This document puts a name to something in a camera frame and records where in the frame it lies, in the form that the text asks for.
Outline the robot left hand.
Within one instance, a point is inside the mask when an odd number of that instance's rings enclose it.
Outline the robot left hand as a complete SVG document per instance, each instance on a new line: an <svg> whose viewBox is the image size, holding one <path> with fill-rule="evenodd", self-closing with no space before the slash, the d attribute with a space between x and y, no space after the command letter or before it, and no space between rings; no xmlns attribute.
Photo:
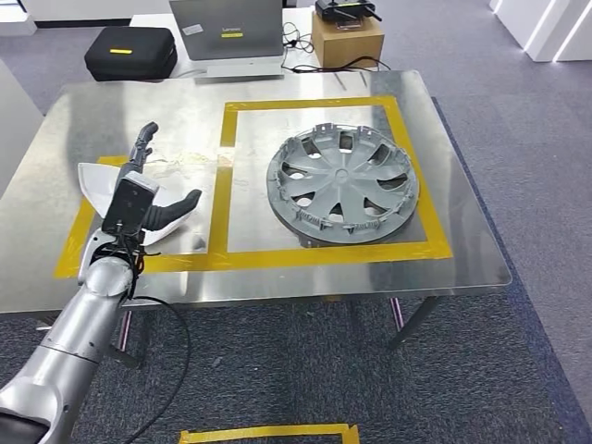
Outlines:
<svg viewBox="0 0 592 444"><path fill-rule="evenodd" d="M199 203L200 190L192 190L182 200L166 206L153 202L158 186L149 183L142 174L146 158L153 151L149 143L158 129L155 122L141 128L128 161L118 173L113 201L118 205L116 219L122 221L125 232L164 229L189 214Z"/></svg>

